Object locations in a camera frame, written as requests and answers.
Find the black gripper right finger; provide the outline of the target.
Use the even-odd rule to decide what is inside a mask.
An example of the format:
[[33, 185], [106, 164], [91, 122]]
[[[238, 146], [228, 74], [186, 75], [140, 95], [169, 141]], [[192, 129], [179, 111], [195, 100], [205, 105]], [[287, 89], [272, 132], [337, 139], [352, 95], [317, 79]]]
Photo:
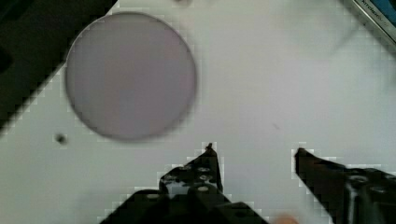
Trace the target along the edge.
[[347, 168], [299, 148], [295, 173], [333, 224], [396, 224], [396, 179], [375, 168]]

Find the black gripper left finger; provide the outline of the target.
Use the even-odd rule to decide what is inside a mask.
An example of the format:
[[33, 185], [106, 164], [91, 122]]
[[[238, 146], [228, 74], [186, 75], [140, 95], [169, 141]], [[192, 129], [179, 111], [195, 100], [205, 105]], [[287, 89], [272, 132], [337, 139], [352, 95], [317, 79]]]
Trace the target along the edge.
[[192, 187], [210, 185], [223, 192], [218, 154], [209, 143], [205, 151], [188, 163], [172, 168], [159, 180], [159, 190], [170, 198], [187, 194]]

